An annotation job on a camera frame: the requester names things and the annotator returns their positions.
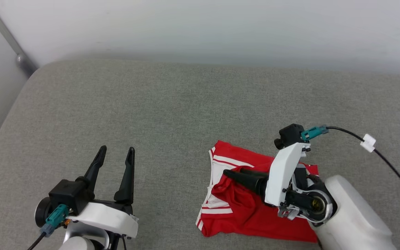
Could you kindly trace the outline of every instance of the cable connector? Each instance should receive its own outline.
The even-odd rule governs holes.
[[[371,135],[369,134],[365,134],[364,136],[364,141],[362,141],[360,143],[360,145],[366,149],[368,152],[373,152],[374,151],[374,147],[373,145],[376,143],[376,139],[373,138]]]
[[[305,130],[300,135],[303,141],[309,141],[321,134],[328,133],[327,125],[321,125],[320,127],[312,127],[309,130]]]
[[[55,231],[55,229],[62,223],[69,215],[69,208],[60,204],[52,213],[47,217],[46,224],[40,228],[41,233],[46,233],[46,238]]]

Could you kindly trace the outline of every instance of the teal connector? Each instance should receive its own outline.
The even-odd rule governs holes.
[[[49,237],[60,223],[62,223],[66,217],[69,215],[69,208],[60,204],[58,207],[47,217],[46,224],[40,228],[41,233],[46,233],[46,237]]]
[[[320,127],[312,127],[309,130],[303,131],[300,135],[303,141],[309,141],[321,134],[328,133],[327,125],[322,125]]]

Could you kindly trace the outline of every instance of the metal frame bar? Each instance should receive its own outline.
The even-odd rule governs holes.
[[[13,49],[13,51],[16,53],[16,60],[15,60],[16,64],[24,71],[27,77],[30,77],[38,68],[21,49],[21,46],[18,44],[13,35],[7,29],[1,18],[0,18],[0,33],[1,35],[3,35],[5,40]]]

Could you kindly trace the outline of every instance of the gray fabric surface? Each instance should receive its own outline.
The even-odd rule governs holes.
[[[291,123],[370,133],[400,171],[400,75],[237,68],[122,60],[64,61],[38,70],[0,130],[0,249],[38,236],[33,212],[61,179],[108,153],[95,194],[112,199],[129,146],[136,149],[128,249],[318,249],[237,234],[205,238],[194,225],[217,140],[275,155]],[[338,131],[312,141],[306,162],[346,177],[393,231],[400,249],[400,181],[379,157]],[[37,250],[58,249],[64,230]]]

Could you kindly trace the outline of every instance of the red garment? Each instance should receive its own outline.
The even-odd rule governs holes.
[[[219,232],[238,233],[274,239],[317,242],[307,220],[277,216],[277,208],[266,206],[260,196],[224,176],[224,169],[248,168],[269,172],[274,158],[218,141],[210,150],[211,182],[197,218],[197,227],[206,237]],[[304,164],[311,174],[317,166]]]

